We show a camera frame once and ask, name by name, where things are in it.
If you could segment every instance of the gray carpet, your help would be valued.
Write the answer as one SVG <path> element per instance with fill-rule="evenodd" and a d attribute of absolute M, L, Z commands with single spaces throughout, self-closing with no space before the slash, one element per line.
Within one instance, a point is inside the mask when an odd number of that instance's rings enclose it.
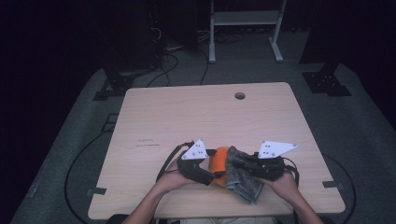
<path fill-rule="evenodd" d="M 342 64 L 335 72 L 352 96 L 329 97 L 323 93 L 311 93 L 302 72 L 318 71 L 322 64 L 299 64 L 308 32 L 280 33 L 278 45 L 284 57 L 283 63 L 276 63 L 268 36 L 268 33 L 250 34 L 234 44 L 217 45 L 217 62 L 208 66 L 203 84 L 289 83 L 318 147 L 332 158 L 325 157 L 325 161 L 346 202 L 344 213 L 328 217 L 335 223 L 342 223 L 356 200 L 348 223 L 390 223 L 396 220 L 393 212 L 396 204 L 396 133 L 365 92 L 357 75 Z M 200 45 L 200 49 L 207 55 L 207 44 Z M 172 55 L 178 58 L 178 64 L 168 73 L 170 84 L 199 85 L 206 68 L 204 54 L 183 49 Z M 163 69 L 175 64 L 175 58 L 163 57 Z M 158 69 L 138 77 L 134 88 L 145 88 L 162 72 Z M 103 70 L 92 74 L 12 223 L 105 223 L 90 220 L 87 216 L 91 189 L 96 186 L 111 139 L 111 133 L 102 133 L 102 130 L 108 116 L 119 113 L 123 100 L 122 97 L 92 100 L 105 80 Z M 150 87 L 167 85 L 168 79 L 162 76 Z M 105 129 L 113 127 L 117 116 L 109 119 Z M 352 183 L 337 162 L 352 177 L 356 199 Z M 64 184 L 72 164 L 66 192 L 75 214 L 64 198 Z M 279 219 L 293 223 L 290 216 Z"/>

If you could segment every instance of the white triangular marker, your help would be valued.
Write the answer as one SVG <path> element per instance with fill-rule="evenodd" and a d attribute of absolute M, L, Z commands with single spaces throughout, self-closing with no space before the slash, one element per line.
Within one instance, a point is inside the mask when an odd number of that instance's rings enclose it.
<path fill-rule="evenodd" d="M 259 151 L 259 159 L 276 158 L 283 153 L 297 148 L 297 146 L 297 144 L 293 143 L 262 141 L 262 146 Z"/>
<path fill-rule="evenodd" d="M 204 141 L 202 139 L 198 139 L 198 141 L 181 157 L 183 161 L 199 160 L 205 158 L 207 158 L 207 153 Z"/>

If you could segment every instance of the orange object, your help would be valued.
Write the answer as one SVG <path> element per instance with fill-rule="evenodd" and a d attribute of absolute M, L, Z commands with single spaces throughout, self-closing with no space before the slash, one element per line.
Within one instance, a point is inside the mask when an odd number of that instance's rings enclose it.
<path fill-rule="evenodd" d="M 228 148 L 218 147 L 216 154 L 209 157 L 209 170 L 211 173 L 226 171 L 225 162 L 227 161 Z M 214 178 L 213 182 L 225 188 L 227 184 L 226 175 L 224 174 L 221 178 Z"/>

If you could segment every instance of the wooden table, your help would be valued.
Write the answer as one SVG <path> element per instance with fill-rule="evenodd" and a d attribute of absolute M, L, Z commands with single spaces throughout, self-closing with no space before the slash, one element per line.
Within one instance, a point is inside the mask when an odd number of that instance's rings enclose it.
<path fill-rule="evenodd" d="M 242 92 L 243 100 L 235 98 Z M 283 156 L 300 172 L 300 191 L 318 213 L 341 213 L 345 204 L 332 181 L 304 115 L 287 83 L 131 89 L 113 133 L 89 217 L 130 214 L 155 183 L 177 146 L 203 138 L 206 148 L 235 146 L 252 154 L 262 140 L 297 143 Z M 207 169 L 207 161 L 201 167 Z M 243 217 L 291 214 L 290 205 L 264 187 L 247 205 L 214 184 L 189 185 L 166 194 L 155 217 Z"/>

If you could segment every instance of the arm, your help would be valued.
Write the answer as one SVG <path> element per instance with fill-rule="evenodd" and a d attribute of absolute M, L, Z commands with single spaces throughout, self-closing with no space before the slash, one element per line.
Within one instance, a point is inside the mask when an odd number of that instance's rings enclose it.
<path fill-rule="evenodd" d="M 323 223 L 318 214 L 312 209 L 304 196 L 297 189 L 297 185 L 290 171 L 285 171 L 283 176 L 274 182 L 265 179 L 260 179 L 260 181 L 273 189 L 279 197 L 290 203 L 304 224 Z"/>
<path fill-rule="evenodd" d="M 122 222 L 123 224 L 149 223 L 163 195 L 173 189 L 179 189 L 184 185 L 196 183 L 175 171 L 177 170 L 176 160 L 173 160 L 169 164 L 167 168 L 168 172 L 164 173 L 158 182 L 154 184 L 132 214 Z"/>

